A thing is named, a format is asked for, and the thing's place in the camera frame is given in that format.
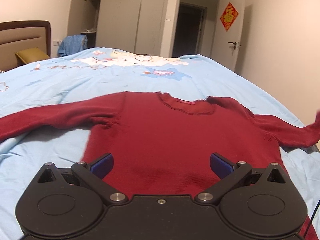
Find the dark red knit sweater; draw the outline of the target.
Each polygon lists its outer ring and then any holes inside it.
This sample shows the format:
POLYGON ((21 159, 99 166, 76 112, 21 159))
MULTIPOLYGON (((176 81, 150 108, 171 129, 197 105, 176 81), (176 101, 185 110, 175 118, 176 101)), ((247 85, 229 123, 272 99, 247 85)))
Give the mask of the dark red knit sweater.
POLYGON ((105 181, 128 196, 192 194, 218 181, 209 166, 216 152, 255 167, 283 161, 281 148, 319 141, 319 121, 297 127, 255 114, 233 98, 184 101, 168 93, 120 92, 89 100, 33 107, 1 118, 1 141, 27 133, 89 129, 83 161, 114 157, 105 181))

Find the blue clothes pile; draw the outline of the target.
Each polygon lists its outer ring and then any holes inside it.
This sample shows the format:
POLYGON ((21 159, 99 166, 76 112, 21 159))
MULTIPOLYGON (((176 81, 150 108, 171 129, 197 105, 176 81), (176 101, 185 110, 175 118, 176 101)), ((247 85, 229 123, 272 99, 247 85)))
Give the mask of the blue clothes pile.
POLYGON ((67 36, 60 43, 57 50, 59 57, 72 55, 87 49, 86 35, 72 35, 67 36))

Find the white bedroom door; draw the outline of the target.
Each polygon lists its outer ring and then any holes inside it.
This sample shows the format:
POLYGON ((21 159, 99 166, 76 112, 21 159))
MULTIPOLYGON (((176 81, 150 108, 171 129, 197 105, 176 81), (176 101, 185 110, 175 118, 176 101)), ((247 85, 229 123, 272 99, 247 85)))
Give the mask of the white bedroom door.
POLYGON ((217 20, 215 26, 214 39, 212 44, 211 58, 219 64, 230 69, 235 70, 238 55, 232 55, 232 50, 229 47, 228 42, 239 42, 241 40, 242 28, 244 23, 245 14, 245 0, 219 0, 219 6, 217 7, 217 20), (220 16, 225 10, 227 4, 231 2, 236 8, 239 15, 233 22, 229 31, 225 31, 220 16))

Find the mustard yellow pillow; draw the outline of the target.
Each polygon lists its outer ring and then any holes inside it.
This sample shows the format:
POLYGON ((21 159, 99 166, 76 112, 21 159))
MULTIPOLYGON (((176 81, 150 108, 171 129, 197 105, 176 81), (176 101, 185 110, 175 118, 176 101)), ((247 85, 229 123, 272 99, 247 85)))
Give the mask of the mustard yellow pillow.
POLYGON ((20 50, 15 53, 15 55, 24 63, 29 64, 36 61, 42 61, 50 59, 50 56, 48 56, 46 53, 44 53, 39 48, 29 48, 25 50, 20 50))

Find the brown padded headboard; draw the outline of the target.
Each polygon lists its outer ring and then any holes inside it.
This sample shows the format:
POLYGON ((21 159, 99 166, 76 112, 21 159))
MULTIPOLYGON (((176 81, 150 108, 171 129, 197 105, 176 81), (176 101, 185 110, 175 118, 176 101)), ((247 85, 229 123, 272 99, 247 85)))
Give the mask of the brown padded headboard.
POLYGON ((1 23, 1 71, 7 72, 24 64, 17 56, 23 50, 38 48, 51 56, 51 25, 45 20, 1 23))

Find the red fu door decoration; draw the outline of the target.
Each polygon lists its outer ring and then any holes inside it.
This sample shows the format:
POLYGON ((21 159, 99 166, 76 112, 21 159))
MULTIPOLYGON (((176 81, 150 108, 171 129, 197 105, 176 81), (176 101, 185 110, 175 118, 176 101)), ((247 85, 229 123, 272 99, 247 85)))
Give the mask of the red fu door decoration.
POLYGON ((223 11, 222 15, 220 16, 220 21, 225 29, 225 31, 229 31, 230 27, 232 26, 233 22, 236 20, 237 16, 239 15, 238 11, 229 2, 223 11))

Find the grey built-in wardrobe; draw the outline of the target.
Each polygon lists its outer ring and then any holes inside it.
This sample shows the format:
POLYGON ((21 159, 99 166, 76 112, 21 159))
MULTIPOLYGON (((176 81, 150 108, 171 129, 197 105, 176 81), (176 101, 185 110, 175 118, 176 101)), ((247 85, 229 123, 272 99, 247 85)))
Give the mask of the grey built-in wardrobe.
POLYGON ((159 55, 167 0, 71 0, 67 34, 93 47, 159 55))

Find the white wall socket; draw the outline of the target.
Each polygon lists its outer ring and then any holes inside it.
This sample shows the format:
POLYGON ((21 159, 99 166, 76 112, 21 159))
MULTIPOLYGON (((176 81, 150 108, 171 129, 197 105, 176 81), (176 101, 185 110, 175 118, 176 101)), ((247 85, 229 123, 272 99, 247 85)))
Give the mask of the white wall socket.
POLYGON ((59 40, 54 40, 54 41, 53 41, 53 46, 59 46, 60 43, 61 43, 61 41, 59 41, 59 40))

